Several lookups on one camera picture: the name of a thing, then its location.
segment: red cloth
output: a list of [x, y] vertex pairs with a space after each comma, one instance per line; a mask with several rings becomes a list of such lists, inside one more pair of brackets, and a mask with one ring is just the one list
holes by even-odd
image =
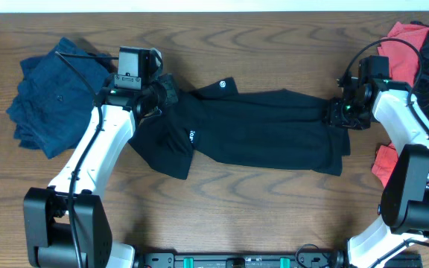
[[[421, 25], [403, 25], [395, 23], [387, 37], [403, 39], [420, 50], [428, 34], [429, 27]], [[416, 71], [418, 70], [418, 56], [415, 51], [400, 42], [383, 42], [378, 47], [378, 53], [386, 56], [390, 61], [390, 77], [404, 81], [413, 86]]]
[[377, 152], [377, 158], [372, 167], [372, 173], [381, 180], [381, 184], [384, 185], [384, 188], [387, 186], [387, 182], [392, 175], [393, 168], [397, 161], [398, 154], [392, 143], [388, 146], [380, 146]]

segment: wooden tabletop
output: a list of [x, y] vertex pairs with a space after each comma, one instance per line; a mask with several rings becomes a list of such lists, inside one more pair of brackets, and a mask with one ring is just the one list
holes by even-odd
[[[5, 110], [22, 79], [19, 61], [66, 36], [115, 55], [120, 45], [158, 48], [185, 88], [233, 76], [240, 92], [285, 88], [330, 98], [363, 46], [411, 20], [429, 24], [429, 13], [0, 14], [0, 267], [29, 266], [23, 197], [29, 187], [46, 187], [72, 154], [47, 160], [13, 139]], [[370, 169], [377, 146], [389, 141], [379, 124], [349, 134], [342, 176], [225, 165], [195, 153], [182, 181], [151, 170], [126, 146], [104, 200], [113, 236], [178, 252], [342, 246], [377, 217], [382, 186]], [[412, 249], [429, 267], [429, 249]]]

